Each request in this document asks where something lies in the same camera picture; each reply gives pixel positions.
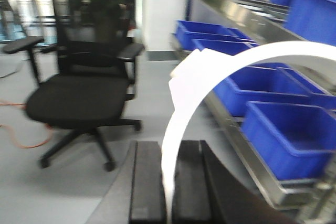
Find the chair base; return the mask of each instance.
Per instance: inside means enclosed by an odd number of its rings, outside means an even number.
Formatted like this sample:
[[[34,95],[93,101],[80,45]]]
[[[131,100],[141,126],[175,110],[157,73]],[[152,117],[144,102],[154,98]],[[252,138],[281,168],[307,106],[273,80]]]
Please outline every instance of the chair base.
[[[140,131],[142,129],[141,121],[140,120],[131,120],[131,119],[120,119],[117,122],[115,122],[112,126],[117,125],[133,125],[134,129],[136,131]],[[72,141],[74,141],[78,136],[83,134],[90,134],[94,136],[97,144],[99,145],[99,148],[103,152],[107,162],[103,165],[103,168],[110,172],[115,169],[116,163],[112,158],[112,155],[110,154],[110,151],[103,140],[101,134],[99,133],[97,128],[93,129],[80,129],[80,130],[72,130],[68,135],[66,135],[64,138],[62,138],[56,145],[54,145],[51,149],[49,149],[39,160],[39,166],[41,168],[47,168],[50,166],[50,158],[55,155],[57,152],[59,152],[61,149],[66,147],[68,144],[70,144]]]

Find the chair seat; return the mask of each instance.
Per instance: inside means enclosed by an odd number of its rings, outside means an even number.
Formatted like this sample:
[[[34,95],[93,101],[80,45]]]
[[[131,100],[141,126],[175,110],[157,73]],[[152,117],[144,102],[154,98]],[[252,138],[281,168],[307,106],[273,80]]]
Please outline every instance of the chair seat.
[[[63,129],[111,125],[122,113],[128,85],[122,78],[57,74],[28,98],[26,113]]]

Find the mesh chair back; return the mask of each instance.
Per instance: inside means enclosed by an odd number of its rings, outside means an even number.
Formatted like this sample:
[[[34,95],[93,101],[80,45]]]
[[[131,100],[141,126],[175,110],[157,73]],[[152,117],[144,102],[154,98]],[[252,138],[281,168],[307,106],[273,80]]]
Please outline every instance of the mesh chair back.
[[[52,0],[60,72],[74,66],[112,67],[127,45],[134,0]]]

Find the office chair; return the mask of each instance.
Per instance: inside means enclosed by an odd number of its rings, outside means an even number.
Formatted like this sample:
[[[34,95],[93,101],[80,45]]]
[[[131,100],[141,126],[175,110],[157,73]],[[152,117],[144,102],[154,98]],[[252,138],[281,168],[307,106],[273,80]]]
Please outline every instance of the office chair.
[[[6,45],[14,54],[26,50],[38,88],[27,100],[29,118],[72,131],[44,154],[49,159],[82,134],[93,135],[106,157],[104,168],[114,169],[113,158],[98,131],[100,126],[133,125],[122,119],[127,100],[135,97],[137,55],[142,44],[129,43],[127,32],[134,14],[134,0],[52,0],[57,44],[42,50],[57,52],[59,73],[41,82],[33,47],[42,37],[27,37]]]

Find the chair caster wheel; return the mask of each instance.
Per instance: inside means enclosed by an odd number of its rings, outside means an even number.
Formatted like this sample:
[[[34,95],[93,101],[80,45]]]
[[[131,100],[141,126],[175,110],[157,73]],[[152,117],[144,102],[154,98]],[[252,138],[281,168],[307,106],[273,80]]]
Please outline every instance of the chair caster wheel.
[[[106,170],[107,172],[111,172],[114,170],[116,166],[114,165],[113,162],[107,162],[104,164],[104,170]]]
[[[50,166],[50,161],[48,159],[42,158],[40,159],[39,164],[40,164],[40,167],[44,169]]]
[[[135,131],[141,131],[141,129],[142,129],[142,124],[141,124],[141,122],[139,121],[139,122],[136,122],[136,124],[134,125],[134,130]]]

